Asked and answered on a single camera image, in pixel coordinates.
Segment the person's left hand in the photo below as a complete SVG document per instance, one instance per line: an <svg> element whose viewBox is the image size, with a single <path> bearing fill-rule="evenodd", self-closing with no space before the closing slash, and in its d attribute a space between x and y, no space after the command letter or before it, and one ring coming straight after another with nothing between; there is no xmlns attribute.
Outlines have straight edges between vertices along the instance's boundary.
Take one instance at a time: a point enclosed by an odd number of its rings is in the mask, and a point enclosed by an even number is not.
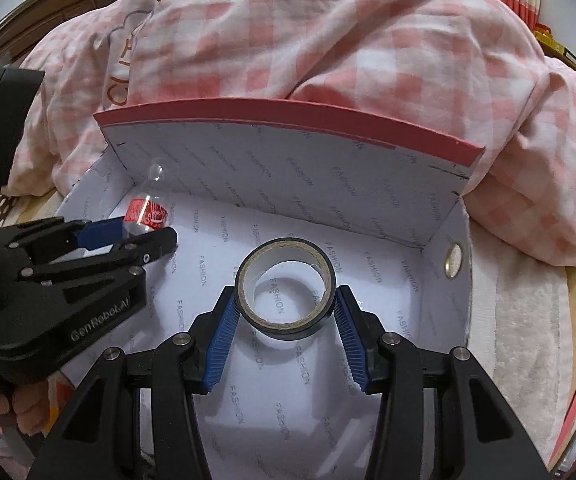
<svg viewBox="0 0 576 480"><path fill-rule="evenodd" d="M74 387L61 374L36 384L18 387L14 393L0 392L0 416L11 415L12 422L26 436L45 434L71 400ZM0 437L3 426L0 424Z"/></svg>

